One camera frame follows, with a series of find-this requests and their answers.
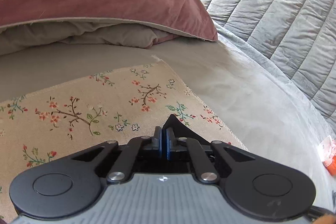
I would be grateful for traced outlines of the grey quilted headboard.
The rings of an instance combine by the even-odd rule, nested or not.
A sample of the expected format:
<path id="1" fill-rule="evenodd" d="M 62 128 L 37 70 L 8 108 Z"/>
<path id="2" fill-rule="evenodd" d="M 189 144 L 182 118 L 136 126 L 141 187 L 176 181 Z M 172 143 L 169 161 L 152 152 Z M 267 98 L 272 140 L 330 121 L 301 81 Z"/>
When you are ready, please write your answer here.
<path id="1" fill-rule="evenodd" d="M 335 0 L 201 0 L 211 18 L 270 59 L 335 125 Z"/>

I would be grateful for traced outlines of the orange white package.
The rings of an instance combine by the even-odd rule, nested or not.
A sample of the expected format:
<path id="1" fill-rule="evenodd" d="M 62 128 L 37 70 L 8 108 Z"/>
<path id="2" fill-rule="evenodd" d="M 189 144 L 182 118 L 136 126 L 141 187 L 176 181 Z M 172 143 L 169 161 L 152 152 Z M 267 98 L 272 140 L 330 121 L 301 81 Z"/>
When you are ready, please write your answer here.
<path id="1" fill-rule="evenodd" d="M 327 136 L 318 145 L 318 155 L 323 163 L 324 167 L 327 169 L 329 174 L 335 177 L 336 166 L 335 166 L 335 139 L 330 135 Z"/>

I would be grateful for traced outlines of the pink and grey duvet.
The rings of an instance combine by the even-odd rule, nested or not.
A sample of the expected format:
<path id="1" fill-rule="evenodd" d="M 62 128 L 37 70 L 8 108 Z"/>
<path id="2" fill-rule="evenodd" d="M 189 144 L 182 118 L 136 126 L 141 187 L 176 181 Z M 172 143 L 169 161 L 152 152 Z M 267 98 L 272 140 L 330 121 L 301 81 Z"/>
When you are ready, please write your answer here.
<path id="1" fill-rule="evenodd" d="M 179 36 L 214 42 L 201 0 L 1 0 L 1 54 L 52 43 L 148 48 Z"/>

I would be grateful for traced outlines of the black pants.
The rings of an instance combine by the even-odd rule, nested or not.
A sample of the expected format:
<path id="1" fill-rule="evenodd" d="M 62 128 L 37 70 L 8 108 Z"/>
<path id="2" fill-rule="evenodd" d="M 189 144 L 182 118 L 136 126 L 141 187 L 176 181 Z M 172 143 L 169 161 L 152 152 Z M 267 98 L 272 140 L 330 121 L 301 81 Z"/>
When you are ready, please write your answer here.
<path id="1" fill-rule="evenodd" d="M 176 146 L 177 139 L 182 137 L 195 139 L 203 148 L 210 148 L 210 142 L 185 126 L 173 114 L 168 117 L 167 121 L 163 125 L 162 131 L 165 133 L 164 140 L 166 141 L 166 147 L 168 150 L 173 150 L 173 147 Z"/>

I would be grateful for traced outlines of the floral bed sheet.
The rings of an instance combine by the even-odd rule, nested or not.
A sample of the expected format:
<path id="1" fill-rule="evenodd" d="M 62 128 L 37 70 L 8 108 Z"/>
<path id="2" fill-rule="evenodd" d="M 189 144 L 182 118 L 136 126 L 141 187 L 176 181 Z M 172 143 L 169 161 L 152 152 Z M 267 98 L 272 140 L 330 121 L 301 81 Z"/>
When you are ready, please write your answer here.
<path id="1" fill-rule="evenodd" d="M 96 73 L 1 103 L 1 219 L 16 216 L 9 186 L 24 170 L 108 140 L 150 135 L 169 116 L 207 140 L 243 143 L 167 65 Z"/>

